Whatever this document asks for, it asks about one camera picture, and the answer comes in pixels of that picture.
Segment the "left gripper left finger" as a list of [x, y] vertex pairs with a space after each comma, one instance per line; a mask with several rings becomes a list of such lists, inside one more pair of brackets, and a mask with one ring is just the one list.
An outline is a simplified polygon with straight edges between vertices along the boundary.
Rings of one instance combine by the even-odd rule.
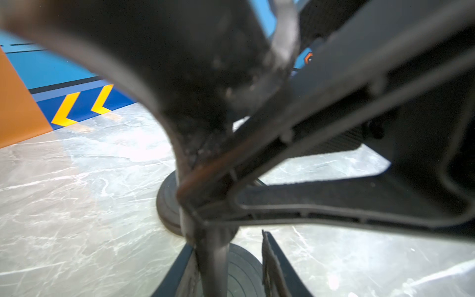
[[193, 297], [199, 280], [195, 247], [185, 244], [152, 297]]

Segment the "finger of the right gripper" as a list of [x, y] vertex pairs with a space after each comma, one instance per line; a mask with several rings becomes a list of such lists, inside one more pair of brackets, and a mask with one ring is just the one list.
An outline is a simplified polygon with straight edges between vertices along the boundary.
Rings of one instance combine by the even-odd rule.
[[449, 167], [393, 163], [373, 176], [247, 187], [205, 168], [192, 175], [192, 212], [206, 225], [323, 223], [430, 237], [475, 238], [475, 184]]

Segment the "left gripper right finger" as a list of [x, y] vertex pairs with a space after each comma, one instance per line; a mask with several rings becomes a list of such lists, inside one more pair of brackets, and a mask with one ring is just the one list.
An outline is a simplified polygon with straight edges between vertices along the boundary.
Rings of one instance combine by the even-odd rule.
[[262, 231], [262, 275], [267, 297], [312, 297], [271, 232]]

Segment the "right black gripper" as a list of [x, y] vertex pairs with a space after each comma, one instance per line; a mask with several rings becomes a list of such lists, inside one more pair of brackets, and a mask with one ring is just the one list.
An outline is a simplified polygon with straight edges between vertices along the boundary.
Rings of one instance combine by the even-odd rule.
[[[381, 91], [359, 90], [378, 79]], [[223, 177], [308, 120], [330, 132], [334, 122], [341, 129], [382, 120], [385, 134], [369, 146], [390, 166], [444, 165], [452, 177], [467, 174], [474, 182], [474, 2], [368, 4], [235, 132], [222, 154], [183, 179], [180, 204], [201, 204]]]

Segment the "black round stand base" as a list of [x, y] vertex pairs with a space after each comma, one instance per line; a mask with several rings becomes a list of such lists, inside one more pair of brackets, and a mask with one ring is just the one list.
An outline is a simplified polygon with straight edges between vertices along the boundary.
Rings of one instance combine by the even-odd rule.
[[215, 250], [199, 248], [194, 297], [264, 297], [262, 264], [248, 250], [230, 243]]

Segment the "black stand pole with clip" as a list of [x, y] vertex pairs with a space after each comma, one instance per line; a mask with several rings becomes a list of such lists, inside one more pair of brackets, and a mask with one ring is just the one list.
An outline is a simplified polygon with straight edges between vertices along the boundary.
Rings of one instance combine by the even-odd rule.
[[293, 1], [272, 6], [272, 37], [250, 1], [2, 1], [1, 28], [140, 101], [164, 127], [184, 179], [289, 77], [298, 11]]

